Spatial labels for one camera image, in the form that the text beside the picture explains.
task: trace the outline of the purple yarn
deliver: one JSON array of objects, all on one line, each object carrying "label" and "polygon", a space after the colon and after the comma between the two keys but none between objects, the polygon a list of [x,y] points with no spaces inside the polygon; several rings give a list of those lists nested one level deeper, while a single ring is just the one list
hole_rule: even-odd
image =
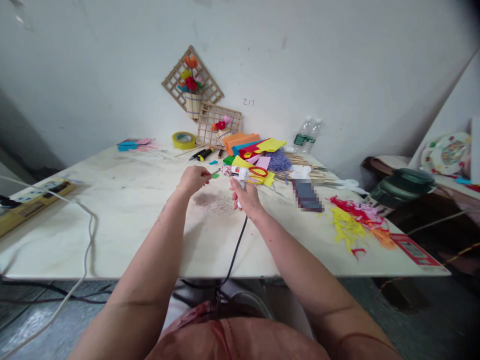
[{"label": "purple yarn", "polygon": [[290,162],[290,159],[284,154],[283,148],[279,148],[275,152],[267,152],[265,156],[270,158],[268,170],[292,170],[292,163]]}]

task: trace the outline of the yellow tape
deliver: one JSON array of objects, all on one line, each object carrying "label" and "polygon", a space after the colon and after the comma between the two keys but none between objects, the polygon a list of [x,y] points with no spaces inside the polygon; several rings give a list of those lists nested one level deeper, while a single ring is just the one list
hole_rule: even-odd
[{"label": "yellow tape", "polygon": [[173,146],[180,150],[190,150],[195,147],[195,135],[186,132],[179,131],[171,136],[173,140]]}]

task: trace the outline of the plastic water bottle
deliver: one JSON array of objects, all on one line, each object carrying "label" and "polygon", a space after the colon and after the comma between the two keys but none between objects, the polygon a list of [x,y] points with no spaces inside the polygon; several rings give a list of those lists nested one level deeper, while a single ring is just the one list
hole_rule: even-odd
[{"label": "plastic water bottle", "polygon": [[303,147],[305,145],[305,142],[307,141],[307,137],[312,126],[312,119],[313,118],[311,116],[307,116],[306,120],[300,126],[300,129],[295,136],[295,140],[293,141],[293,148],[295,150],[295,153],[303,152]]},{"label": "plastic water bottle", "polygon": [[321,118],[315,119],[315,122],[312,122],[310,125],[310,131],[308,132],[308,136],[306,137],[305,143],[302,146],[301,152],[304,154],[308,154],[312,145],[314,144],[315,140],[320,134],[320,124],[322,122]]}]

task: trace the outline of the person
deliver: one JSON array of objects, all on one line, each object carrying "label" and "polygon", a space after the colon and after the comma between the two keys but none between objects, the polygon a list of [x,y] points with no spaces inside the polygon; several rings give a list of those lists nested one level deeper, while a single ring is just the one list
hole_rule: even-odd
[{"label": "person", "polygon": [[162,332],[180,271],[187,206],[211,178],[201,166],[185,170],[69,360],[401,359],[382,329],[329,270],[265,211],[256,187],[246,184],[242,189],[233,177],[233,209],[239,200],[305,310],[317,341],[254,315],[231,317],[224,311],[224,317],[215,318],[211,315],[217,311],[211,311],[208,302]]}]

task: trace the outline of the red paper flower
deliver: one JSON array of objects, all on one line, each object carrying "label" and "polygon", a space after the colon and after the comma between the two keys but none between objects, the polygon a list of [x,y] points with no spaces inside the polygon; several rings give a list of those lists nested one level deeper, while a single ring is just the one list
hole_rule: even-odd
[{"label": "red paper flower", "polygon": [[189,90],[191,90],[191,91],[197,90],[198,85],[197,85],[197,83],[195,82],[195,80],[194,80],[193,77],[191,77],[191,76],[190,76],[190,77],[187,77],[187,78],[185,79],[185,83],[186,83],[186,87],[187,87]]},{"label": "red paper flower", "polygon": [[225,121],[219,121],[216,123],[216,128],[218,130],[223,130],[225,129],[225,127],[227,126],[227,124],[225,123]]}]

